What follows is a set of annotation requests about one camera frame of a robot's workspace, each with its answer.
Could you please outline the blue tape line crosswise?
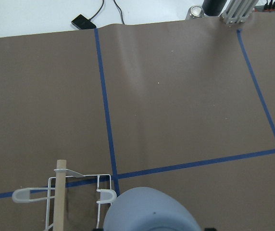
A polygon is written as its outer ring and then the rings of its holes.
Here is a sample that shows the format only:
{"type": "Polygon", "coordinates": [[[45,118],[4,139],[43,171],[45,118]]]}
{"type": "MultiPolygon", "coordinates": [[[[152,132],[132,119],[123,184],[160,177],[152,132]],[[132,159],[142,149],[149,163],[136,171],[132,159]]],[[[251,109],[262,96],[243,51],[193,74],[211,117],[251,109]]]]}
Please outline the blue tape line crosswise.
{"type": "MultiPolygon", "coordinates": [[[[190,163],[184,163],[184,164],[178,164],[178,165],[172,165],[172,166],[158,167],[158,168],[146,169],[141,171],[128,172],[128,173],[118,174],[118,179],[127,179],[132,177],[174,171],[174,170],[185,169],[185,168],[200,167],[200,166],[254,158],[254,157],[271,155],[271,154],[275,154],[275,149],[258,151],[258,152],[247,153],[247,154],[239,154],[234,156],[220,157],[215,159],[202,160],[202,161],[190,162],[190,163]]],[[[88,185],[93,183],[95,183],[95,180],[79,180],[73,183],[67,183],[66,188],[88,185]]],[[[12,194],[13,192],[2,192],[0,193],[0,199],[11,197],[12,194]]]]}

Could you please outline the small black device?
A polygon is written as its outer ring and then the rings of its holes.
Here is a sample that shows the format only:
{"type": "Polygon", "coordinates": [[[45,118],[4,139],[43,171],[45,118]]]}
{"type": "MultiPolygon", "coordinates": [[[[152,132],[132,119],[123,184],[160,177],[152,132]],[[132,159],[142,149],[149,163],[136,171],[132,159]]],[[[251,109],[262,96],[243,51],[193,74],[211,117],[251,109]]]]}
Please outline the small black device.
{"type": "Polygon", "coordinates": [[[89,19],[82,14],[79,14],[71,21],[71,24],[78,30],[95,29],[97,28],[89,19]]]}

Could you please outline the light blue plastic cup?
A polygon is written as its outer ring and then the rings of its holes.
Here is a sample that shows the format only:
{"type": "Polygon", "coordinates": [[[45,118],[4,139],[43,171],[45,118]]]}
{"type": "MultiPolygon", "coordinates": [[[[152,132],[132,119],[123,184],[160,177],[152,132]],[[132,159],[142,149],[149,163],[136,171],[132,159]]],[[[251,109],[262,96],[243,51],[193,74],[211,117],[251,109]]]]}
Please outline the light blue plastic cup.
{"type": "Polygon", "coordinates": [[[137,187],[119,195],[108,209],[105,231],[200,231],[190,212],[171,196],[137,187]]]}

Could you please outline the aluminium frame post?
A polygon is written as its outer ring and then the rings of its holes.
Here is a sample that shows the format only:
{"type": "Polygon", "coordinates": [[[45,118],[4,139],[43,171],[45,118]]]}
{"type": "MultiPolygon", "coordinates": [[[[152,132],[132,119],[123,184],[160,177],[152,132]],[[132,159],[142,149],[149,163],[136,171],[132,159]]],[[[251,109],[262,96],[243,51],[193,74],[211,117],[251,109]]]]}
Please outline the aluminium frame post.
{"type": "Polygon", "coordinates": [[[231,0],[220,15],[220,20],[225,24],[246,22],[257,2],[258,0],[231,0]]]}

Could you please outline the black thermos bottle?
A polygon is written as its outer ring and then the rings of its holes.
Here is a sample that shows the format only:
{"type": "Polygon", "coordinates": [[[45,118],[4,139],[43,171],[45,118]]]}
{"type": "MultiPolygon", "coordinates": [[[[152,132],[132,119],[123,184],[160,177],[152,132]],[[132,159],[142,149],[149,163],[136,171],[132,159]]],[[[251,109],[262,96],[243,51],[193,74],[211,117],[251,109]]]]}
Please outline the black thermos bottle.
{"type": "Polygon", "coordinates": [[[204,0],[202,8],[207,16],[218,16],[227,0],[204,0]]]}

